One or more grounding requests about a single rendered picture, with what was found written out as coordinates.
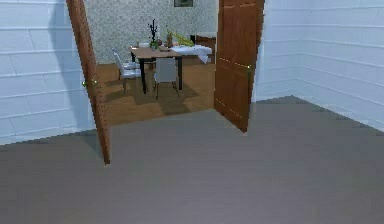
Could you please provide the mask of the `black branch house plant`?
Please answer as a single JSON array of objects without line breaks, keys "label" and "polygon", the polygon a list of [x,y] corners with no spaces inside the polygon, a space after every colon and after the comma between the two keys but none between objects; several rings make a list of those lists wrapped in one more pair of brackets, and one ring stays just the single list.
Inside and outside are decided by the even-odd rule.
[{"label": "black branch house plant", "polygon": [[156,49],[158,47],[158,43],[157,43],[157,37],[156,37],[156,33],[157,33],[157,25],[155,24],[155,20],[152,20],[152,23],[149,24],[149,28],[150,28],[150,32],[151,32],[151,36],[150,36],[150,47],[152,49]]}]

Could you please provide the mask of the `brown wooden room door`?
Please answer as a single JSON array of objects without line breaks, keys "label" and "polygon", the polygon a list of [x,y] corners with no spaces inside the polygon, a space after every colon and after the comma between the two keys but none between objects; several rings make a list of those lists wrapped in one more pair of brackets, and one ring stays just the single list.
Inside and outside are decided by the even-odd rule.
[{"label": "brown wooden room door", "polygon": [[90,100],[104,163],[109,164],[111,160],[109,125],[106,120],[107,110],[103,89],[97,74],[84,0],[66,0],[66,4],[84,75],[82,85],[86,88]]},{"label": "brown wooden room door", "polygon": [[265,0],[219,0],[214,109],[248,131]]}]

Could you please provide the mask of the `brown wooden cupboard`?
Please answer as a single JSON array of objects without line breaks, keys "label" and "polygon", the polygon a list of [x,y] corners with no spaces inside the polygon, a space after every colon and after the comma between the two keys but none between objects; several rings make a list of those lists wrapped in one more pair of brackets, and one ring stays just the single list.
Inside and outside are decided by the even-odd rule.
[{"label": "brown wooden cupboard", "polygon": [[208,63],[215,63],[215,37],[206,37],[201,35],[191,35],[190,40],[197,46],[199,55],[207,60]]}]

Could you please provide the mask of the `brown table with black legs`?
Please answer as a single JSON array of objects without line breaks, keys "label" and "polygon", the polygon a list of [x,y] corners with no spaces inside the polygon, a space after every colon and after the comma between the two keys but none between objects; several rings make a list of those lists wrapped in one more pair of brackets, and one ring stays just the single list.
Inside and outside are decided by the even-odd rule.
[{"label": "brown table with black legs", "polygon": [[137,59],[140,64],[141,70],[141,82],[142,82],[142,90],[143,93],[147,93],[147,85],[146,85],[146,74],[144,71],[144,64],[146,62],[153,62],[157,58],[171,58],[174,57],[177,61],[177,71],[178,71],[178,87],[180,90],[183,89],[183,58],[182,55],[169,50],[168,52],[161,51],[160,49],[152,49],[150,47],[129,47],[129,51],[131,53],[132,60]]}]

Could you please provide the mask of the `white dining chair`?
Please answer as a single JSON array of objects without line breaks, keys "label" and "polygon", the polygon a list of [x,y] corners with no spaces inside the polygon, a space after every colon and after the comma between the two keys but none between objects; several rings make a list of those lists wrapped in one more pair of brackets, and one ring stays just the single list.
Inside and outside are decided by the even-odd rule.
[{"label": "white dining chair", "polygon": [[126,93],[128,79],[135,79],[141,76],[140,64],[136,62],[123,63],[116,48],[112,49],[116,65],[119,69],[119,78],[122,80],[123,93]]},{"label": "white dining chair", "polygon": [[156,70],[154,73],[154,91],[156,97],[159,97],[159,89],[161,83],[171,83],[176,94],[179,94],[177,89],[177,68],[175,65],[175,59],[171,58],[157,58]]}]

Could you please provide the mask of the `green leafy plant in pot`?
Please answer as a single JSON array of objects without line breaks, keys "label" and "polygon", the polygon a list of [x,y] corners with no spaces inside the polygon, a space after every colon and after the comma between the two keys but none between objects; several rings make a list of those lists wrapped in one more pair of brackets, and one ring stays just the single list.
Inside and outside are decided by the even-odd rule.
[{"label": "green leafy plant in pot", "polygon": [[177,42],[179,45],[189,46],[192,47],[194,45],[192,40],[186,39],[184,36],[172,32],[171,30],[167,30],[167,36],[166,36],[166,47],[172,47],[173,46],[173,38],[177,39]]}]

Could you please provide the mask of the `white table cloth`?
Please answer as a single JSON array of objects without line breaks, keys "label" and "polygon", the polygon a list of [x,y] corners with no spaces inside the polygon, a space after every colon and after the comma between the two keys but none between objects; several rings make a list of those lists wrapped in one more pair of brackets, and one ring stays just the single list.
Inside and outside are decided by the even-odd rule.
[{"label": "white table cloth", "polygon": [[184,56],[197,56],[204,64],[207,64],[211,61],[210,55],[212,54],[212,49],[203,45],[194,45],[194,46],[174,46],[172,50],[182,54]]}]

